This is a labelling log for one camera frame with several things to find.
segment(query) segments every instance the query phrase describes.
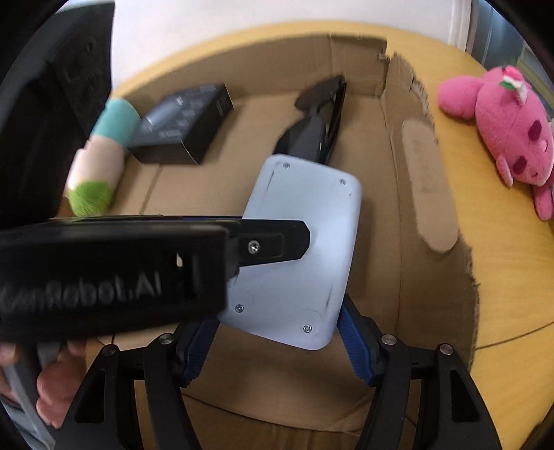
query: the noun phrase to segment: product box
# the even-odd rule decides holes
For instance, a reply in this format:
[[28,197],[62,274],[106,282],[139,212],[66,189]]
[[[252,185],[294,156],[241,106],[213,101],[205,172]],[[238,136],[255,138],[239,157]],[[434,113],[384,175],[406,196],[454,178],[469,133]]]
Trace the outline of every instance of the product box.
[[232,109],[223,84],[179,91],[144,116],[129,150],[146,164],[200,164]]

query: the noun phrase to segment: human hand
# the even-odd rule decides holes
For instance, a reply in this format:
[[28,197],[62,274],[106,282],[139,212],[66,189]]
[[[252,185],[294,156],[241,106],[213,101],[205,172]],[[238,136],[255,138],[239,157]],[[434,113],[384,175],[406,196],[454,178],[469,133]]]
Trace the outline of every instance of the human hand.
[[[11,365],[19,358],[18,350],[11,344],[0,344],[0,366]],[[47,425],[60,428],[86,374],[85,343],[70,341],[37,379],[37,412]],[[0,375],[0,393],[17,402],[3,374]]]

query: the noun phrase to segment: pink plush toy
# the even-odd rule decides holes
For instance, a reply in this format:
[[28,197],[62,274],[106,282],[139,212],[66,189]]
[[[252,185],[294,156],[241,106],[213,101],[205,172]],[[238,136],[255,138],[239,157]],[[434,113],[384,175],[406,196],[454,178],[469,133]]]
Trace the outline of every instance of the pink plush toy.
[[508,186],[514,179],[533,185],[542,220],[554,211],[554,124],[515,68],[495,68],[482,78],[459,76],[439,88],[440,108],[464,119],[475,118],[481,137]]

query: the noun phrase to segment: green pompom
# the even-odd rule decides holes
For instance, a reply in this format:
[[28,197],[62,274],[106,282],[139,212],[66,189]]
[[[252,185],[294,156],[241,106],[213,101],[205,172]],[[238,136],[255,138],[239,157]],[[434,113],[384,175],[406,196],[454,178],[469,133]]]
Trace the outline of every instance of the green pompom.
[[113,190],[105,181],[84,181],[68,194],[69,204],[77,217],[105,213],[113,197]]

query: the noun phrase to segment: wooden table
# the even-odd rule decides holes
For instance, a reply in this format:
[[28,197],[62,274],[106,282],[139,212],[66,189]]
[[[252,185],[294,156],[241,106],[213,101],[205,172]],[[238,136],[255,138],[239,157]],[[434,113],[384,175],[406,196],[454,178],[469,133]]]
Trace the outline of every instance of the wooden table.
[[[216,52],[309,32],[386,37],[389,53],[401,53],[423,82],[479,283],[480,323],[471,374],[504,449],[519,448],[554,401],[554,227],[537,218],[528,186],[508,189],[502,184],[475,125],[452,120],[437,107],[441,82],[484,72],[469,54],[419,34],[374,25],[272,25],[186,49],[128,80],[115,95],[136,92],[149,80]],[[156,172],[136,164],[131,170],[140,175],[140,183],[116,213],[140,212]]]

